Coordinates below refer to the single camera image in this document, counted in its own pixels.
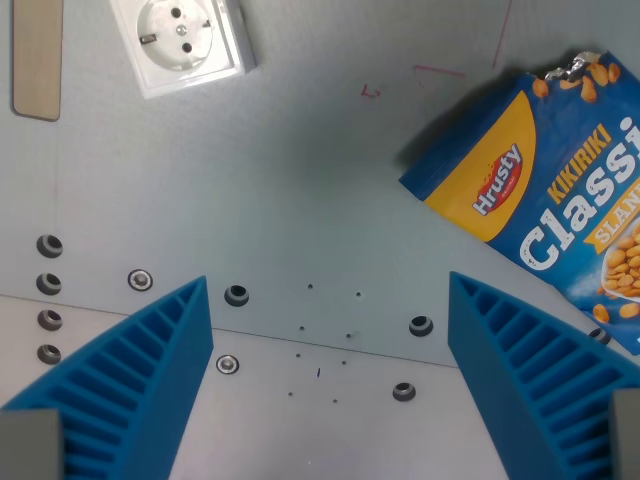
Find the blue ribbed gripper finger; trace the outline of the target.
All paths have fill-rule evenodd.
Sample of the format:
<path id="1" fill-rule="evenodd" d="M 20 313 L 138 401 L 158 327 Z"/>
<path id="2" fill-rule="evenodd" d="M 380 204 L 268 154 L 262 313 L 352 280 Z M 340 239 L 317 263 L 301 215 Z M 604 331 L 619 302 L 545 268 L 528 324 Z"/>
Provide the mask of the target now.
<path id="1" fill-rule="evenodd" d="M 199 277 L 85 344 L 2 409 L 60 414 L 67 479 L 166 479 L 212 352 Z"/>
<path id="2" fill-rule="evenodd" d="M 448 345 L 511 479 L 610 479 L 608 409 L 639 368 L 566 322 L 449 276 Z"/>

